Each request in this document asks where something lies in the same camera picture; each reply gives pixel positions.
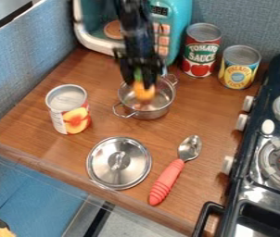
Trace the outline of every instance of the can lid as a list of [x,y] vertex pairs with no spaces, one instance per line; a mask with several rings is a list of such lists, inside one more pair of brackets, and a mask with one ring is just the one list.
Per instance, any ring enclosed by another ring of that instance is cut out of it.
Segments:
[[261,61],[259,51],[246,45],[233,45],[226,48],[223,57],[236,65],[252,65]]
[[209,23],[196,23],[187,27],[186,33],[197,41],[207,42],[219,40],[222,37],[221,30]]
[[151,170],[152,157],[138,141],[112,137],[97,144],[86,159],[89,176],[109,188],[128,189]]
[[87,97],[86,91],[79,85],[60,85],[50,91],[45,98],[46,105],[58,111],[71,111],[82,106]]

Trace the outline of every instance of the open can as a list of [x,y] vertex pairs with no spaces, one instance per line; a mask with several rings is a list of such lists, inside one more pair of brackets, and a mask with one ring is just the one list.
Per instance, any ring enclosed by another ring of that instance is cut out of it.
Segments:
[[230,89],[248,88],[254,81],[261,54],[246,45],[234,45],[223,51],[219,81]]
[[190,25],[186,30],[182,70],[192,77],[209,76],[215,66],[216,54],[222,40],[218,27],[208,23]]
[[84,131],[91,123],[87,92],[74,84],[60,85],[45,98],[53,126],[62,134]]

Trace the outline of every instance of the fabric wall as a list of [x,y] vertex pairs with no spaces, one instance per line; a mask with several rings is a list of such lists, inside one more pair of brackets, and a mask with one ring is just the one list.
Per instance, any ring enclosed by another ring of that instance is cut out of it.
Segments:
[[221,50],[246,44],[263,59],[280,53],[280,0],[194,0],[194,22],[209,22],[223,32]]
[[0,118],[75,44],[67,0],[42,0],[1,28]]

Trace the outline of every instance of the small saucepan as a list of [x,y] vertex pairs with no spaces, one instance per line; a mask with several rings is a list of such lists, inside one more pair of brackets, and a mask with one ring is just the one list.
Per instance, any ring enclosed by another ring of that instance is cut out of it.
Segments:
[[[175,86],[177,83],[177,78],[172,74],[161,77],[156,85],[157,94],[155,98],[150,104],[141,105],[140,107],[132,87],[123,83],[118,90],[120,102],[112,107],[113,113],[125,119],[130,117],[145,120],[160,118],[166,115],[170,110],[170,106],[176,95]],[[125,114],[118,112],[118,106],[124,108]]]

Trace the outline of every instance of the white stove knob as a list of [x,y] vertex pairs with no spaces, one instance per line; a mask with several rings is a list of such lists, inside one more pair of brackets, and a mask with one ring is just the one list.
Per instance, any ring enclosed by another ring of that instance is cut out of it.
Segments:
[[232,170],[232,166],[234,163],[234,158],[232,156],[225,156],[222,165],[222,173],[225,175],[229,175]]
[[248,115],[240,114],[235,125],[235,129],[239,131],[243,131],[246,127]]
[[265,135],[270,135],[274,132],[275,125],[272,120],[266,119],[261,125],[261,131]]
[[242,105],[242,110],[245,112],[249,112],[252,105],[253,105],[254,97],[247,95],[245,100],[244,100],[244,105]]

